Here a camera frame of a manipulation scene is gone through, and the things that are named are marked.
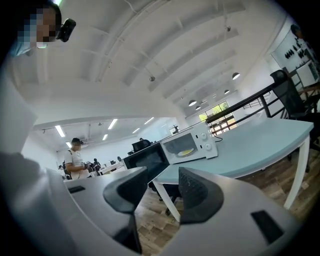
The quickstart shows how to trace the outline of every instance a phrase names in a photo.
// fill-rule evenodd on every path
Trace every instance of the microwave window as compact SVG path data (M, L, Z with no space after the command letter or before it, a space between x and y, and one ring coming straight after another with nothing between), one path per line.
M198 151L191 133L163 144L171 158L185 158Z

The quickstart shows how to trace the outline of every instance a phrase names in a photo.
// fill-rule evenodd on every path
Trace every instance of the gray robot arm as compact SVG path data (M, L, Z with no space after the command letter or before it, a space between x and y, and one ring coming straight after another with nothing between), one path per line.
M20 154L0 154L0 186L10 214L45 255L142 253L134 211L147 189L146 167L63 181ZM160 255L276 255L300 224L258 188L179 169L184 212Z

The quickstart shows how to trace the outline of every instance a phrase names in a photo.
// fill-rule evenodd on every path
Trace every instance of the white wall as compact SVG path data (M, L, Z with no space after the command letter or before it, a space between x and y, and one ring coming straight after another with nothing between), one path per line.
M27 158L39 163L42 168L57 170L61 164L58 161L57 153L54 149L49 148L33 132L27 137L21 154Z
M128 152L132 150L132 144L139 141L139 137L130 137L122 140L118 140L112 143L101 144L97 146L88 146L80 151L84 162L90 161L93 163L96 158L101 165L110 165L110 161L118 161L117 157L122 159L128 156ZM64 161L64 155L66 151L60 151L58 153L59 163Z
M261 59L254 65L237 87L240 97L244 100L271 85L274 82L270 76L272 72L267 61L264 58Z
M0 151L21 152L37 117L17 92L6 70L2 70L0 79L0 116Z
M158 142L171 135L170 129L173 128L173 125L179 126L179 123L176 118L174 117L161 118L155 121L154 123L152 123L148 128L141 131L138 134L138 137L146 139L150 142L154 142L154 141Z
M34 129L87 122L98 118L176 117L183 113L162 96L84 80L24 84L19 92L38 116Z

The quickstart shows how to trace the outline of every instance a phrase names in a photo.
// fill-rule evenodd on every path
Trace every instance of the white t-shirt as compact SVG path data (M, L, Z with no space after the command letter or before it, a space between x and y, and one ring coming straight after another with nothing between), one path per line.
M67 151L64 154L64 163L69 164L72 163L74 167L83 166L83 160L78 151L73 151L72 149L69 149L70 151ZM79 170L79 171L71 171L71 178L73 180L77 179L85 179L89 176L88 170Z

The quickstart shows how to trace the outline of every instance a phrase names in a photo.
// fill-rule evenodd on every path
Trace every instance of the wooden floor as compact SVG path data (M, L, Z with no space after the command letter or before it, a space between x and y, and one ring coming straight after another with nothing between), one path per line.
M240 178L260 188L268 197L278 204L285 203L291 189L298 162L297 152L293 153L291 162L285 157L263 171ZM314 205L320 191L320 153L310 150L310 172L304 175L303 183L294 200L290 212L299 220L304 220ZM177 200L176 208L183 212L183 202ZM179 229L178 222L165 215L166 206L159 201L158 195L147 189L135 211L137 229L142 245L143 255L157 255Z

